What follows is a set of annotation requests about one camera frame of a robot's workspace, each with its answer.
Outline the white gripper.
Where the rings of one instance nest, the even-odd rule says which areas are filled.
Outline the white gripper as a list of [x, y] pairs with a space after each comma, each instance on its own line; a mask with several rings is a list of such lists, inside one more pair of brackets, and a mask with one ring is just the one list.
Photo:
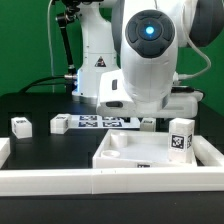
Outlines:
[[201, 90], [189, 86], [173, 86], [163, 103], [135, 102], [123, 87], [120, 70], [101, 76], [96, 112], [100, 116], [138, 118], [193, 118], [198, 103], [204, 98]]

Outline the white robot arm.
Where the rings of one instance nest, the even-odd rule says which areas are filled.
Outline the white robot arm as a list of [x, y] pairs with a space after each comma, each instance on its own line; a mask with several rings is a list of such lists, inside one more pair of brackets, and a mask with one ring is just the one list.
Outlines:
[[180, 82], [178, 50], [224, 28], [223, 0], [56, 0], [73, 98], [101, 116], [192, 118], [203, 93]]

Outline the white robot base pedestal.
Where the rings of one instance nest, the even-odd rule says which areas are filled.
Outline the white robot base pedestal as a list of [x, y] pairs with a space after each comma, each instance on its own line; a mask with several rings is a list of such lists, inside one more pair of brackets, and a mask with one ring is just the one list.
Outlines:
[[99, 11], [99, 4], [81, 5], [78, 13], [83, 39], [83, 63], [77, 71], [76, 102], [96, 104], [101, 75], [118, 69], [111, 23]]

